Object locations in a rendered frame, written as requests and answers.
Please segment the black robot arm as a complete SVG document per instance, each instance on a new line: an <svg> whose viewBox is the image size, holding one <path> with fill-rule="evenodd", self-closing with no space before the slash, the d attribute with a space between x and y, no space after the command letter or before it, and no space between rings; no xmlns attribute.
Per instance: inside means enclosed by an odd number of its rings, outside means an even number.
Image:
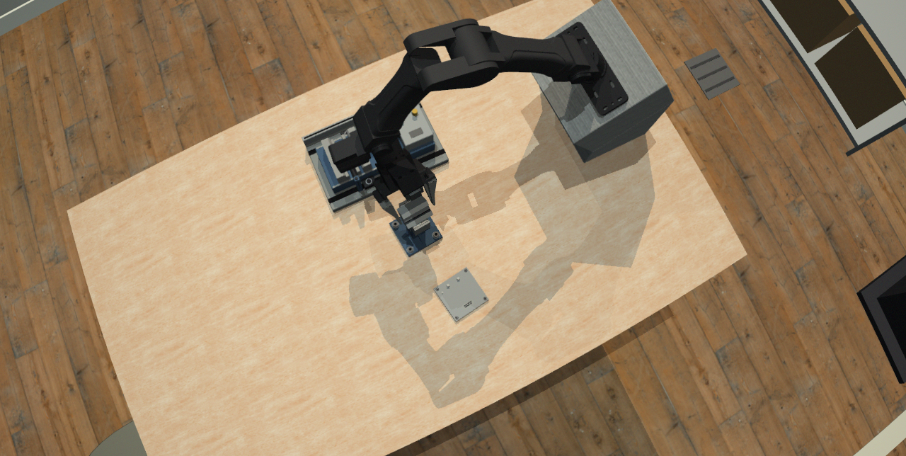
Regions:
<svg viewBox="0 0 906 456"><path fill-rule="evenodd" d="M397 73L381 93L360 106L353 116L356 130L329 145L329 152L342 174L368 163L370 153L376 161L392 161L375 166L389 191L398 187L407 201L421 197L424 183L405 147L395 159L402 149L399 129L431 91L479 87L499 72L531 72L552 76L557 82L580 83L601 116L629 99L582 23L570 25L556 37L534 39L503 35L479 25L475 18L463 18L416 31L403 43L407 53ZM439 46L446 47L451 60L441 62L433 49Z"/></svg>

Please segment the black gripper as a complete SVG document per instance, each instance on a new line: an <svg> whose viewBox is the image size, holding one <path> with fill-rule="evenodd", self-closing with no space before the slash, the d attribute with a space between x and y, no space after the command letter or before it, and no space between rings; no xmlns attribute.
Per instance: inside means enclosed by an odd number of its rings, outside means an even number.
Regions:
<svg viewBox="0 0 906 456"><path fill-rule="evenodd" d="M399 152L397 158L395 158L395 159L398 159L401 156L401 154L403 154L403 149L401 149L401 152ZM426 166L423 166L417 159L412 159L412 160L414 161L414 164L416 165L418 173L420 173L420 177L422 179L422 182L424 183L424 189L426 190L428 199L430 199L431 203L433 205L435 205L435 188L436 188L436 184L437 184L436 176L434 175L432 170L426 168ZM383 164L389 164L391 162L392 161L389 161L389 160L377 161L377 164L383 165ZM383 183L382 177L378 178L376 181L374 181L373 184L377 190L373 191L372 194L374 195L375 199L377 199L377 202L381 205L382 209L385 210L386 212L388 212L391 216L394 216L396 218L396 220L399 222L399 224L402 224L402 221L399 219L397 211L395 211L395 209L394 209L394 205L392 205L391 202L389 202L389 199L387 198L388 195L391 195L392 193L398 191L399 190L398 187L395 188L394 190L389 191L389 189Z"/></svg>

